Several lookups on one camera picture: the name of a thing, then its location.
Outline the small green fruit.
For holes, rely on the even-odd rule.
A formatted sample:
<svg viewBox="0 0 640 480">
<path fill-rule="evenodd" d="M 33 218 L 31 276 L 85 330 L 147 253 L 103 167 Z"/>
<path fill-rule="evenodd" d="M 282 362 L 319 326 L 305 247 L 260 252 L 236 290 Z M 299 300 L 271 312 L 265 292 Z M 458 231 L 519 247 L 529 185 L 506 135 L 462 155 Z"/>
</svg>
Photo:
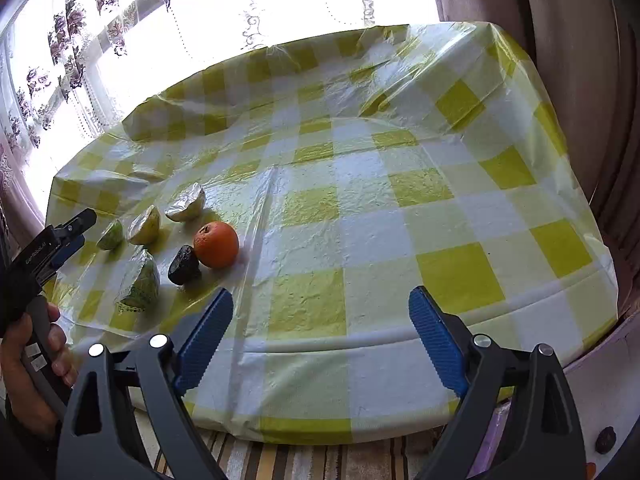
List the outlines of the small green fruit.
<svg viewBox="0 0 640 480">
<path fill-rule="evenodd" d="M 113 220 L 102 232 L 99 240 L 96 242 L 96 247 L 99 250 L 105 250 L 111 252 L 116 249 L 124 240 L 124 229 L 122 228 L 122 222 L 119 219 Z"/>
</svg>

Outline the green cabbage half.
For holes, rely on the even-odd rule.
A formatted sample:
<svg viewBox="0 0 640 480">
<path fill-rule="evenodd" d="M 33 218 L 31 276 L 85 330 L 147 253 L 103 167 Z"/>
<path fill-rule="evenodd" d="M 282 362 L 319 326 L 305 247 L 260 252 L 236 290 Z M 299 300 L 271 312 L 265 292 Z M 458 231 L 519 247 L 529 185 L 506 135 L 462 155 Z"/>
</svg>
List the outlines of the green cabbage half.
<svg viewBox="0 0 640 480">
<path fill-rule="evenodd" d="M 160 274 L 155 259 L 140 247 L 127 263 L 116 306 L 124 312 L 144 312 L 157 304 L 160 294 Z"/>
</svg>

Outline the dark dried date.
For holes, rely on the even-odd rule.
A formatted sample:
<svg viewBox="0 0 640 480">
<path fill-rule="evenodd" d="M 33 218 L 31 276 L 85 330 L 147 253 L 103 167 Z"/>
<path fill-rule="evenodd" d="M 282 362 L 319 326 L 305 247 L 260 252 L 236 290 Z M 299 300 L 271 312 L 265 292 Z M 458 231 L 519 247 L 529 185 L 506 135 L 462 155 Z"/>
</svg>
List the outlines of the dark dried date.
<svg viewBox="0 0 640 480">
<path fill-rule="evenodd" d="M 168 269 L 168 280 L 175 285 L 188 284 L 201 276 L 200 262 L 190 245 L 183 245 Z"/>
</svg>

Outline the orange fruit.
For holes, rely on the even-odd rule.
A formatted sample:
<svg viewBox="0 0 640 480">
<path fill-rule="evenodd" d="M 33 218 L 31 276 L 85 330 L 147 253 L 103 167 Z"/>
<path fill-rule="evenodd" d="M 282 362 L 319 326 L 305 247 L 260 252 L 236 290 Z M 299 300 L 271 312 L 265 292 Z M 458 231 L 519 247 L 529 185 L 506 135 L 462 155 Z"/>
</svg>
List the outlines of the orange fruit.
<svg viewBox="0 0 640 480">
<path fill-rule="evenodd" d="M 239 237 L 230 224 L 222 221 L 209 222 L 195 233 L 193 249 L 196 258 L 209 269 L 228 268 L 238 258 Z"/>
</svg>

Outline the yellow checkered plastic tablecloth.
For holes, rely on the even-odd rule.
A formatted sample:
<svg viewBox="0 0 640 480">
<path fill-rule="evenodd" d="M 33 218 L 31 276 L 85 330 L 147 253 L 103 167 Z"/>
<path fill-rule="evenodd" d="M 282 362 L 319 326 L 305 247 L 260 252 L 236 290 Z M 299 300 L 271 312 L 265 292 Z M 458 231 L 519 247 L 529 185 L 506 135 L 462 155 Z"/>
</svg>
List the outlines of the yellow checkered plastic tablecloth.
<svg viewBox="0 0 640 480">
<path fill-rule="evenodd" d="M 239 235 L 231 269 L 118 304 L 137 249 L 113 220 L 204 188 Z M 375 27 L 232 58 L 140 104 L 54 178 L 48 219 L 92 208 L 49 284 L 78 352 L 168 332 L 218 287 L 234 315 L 186 403 L 247 440 L 349 443 L 456 405 L 408 315 L 424 286 L 506 348 L 563 363 L 616 321 L 614 264 L 526 52 L 491 24 Z"/>
</svg>

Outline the floral sheer curtain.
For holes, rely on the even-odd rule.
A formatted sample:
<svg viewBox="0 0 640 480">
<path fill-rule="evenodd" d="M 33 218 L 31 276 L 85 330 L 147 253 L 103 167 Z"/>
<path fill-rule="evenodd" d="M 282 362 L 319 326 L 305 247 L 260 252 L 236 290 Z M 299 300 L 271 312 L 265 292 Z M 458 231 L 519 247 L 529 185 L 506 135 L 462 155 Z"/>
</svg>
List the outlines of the floral sheer curtain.
<svg viewBox="0 0 640 480">
<path fill-rule="evenodd" d="M 436 0 L 27 0 L 1 43 L 4 160 L 44 214 L 66 162 L 198 70 L 279 42 L 437 20 Z"/>
</svg>

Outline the brown drape curtain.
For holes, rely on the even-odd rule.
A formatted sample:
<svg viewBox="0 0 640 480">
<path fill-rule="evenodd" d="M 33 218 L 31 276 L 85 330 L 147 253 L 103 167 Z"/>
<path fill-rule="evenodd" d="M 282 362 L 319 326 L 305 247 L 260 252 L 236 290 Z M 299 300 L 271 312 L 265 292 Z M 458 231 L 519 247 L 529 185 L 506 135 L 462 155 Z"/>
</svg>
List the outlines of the brown drape curtain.
<svg viewBox="0 0 640 480">
<path fill-rule="evenodd" d="M 611 249 L 618 310 L 639 303 L 639 19 L 623 0 L 436 0 L 444 21 L 501 26 L 534 61 Z"/>
</svg>

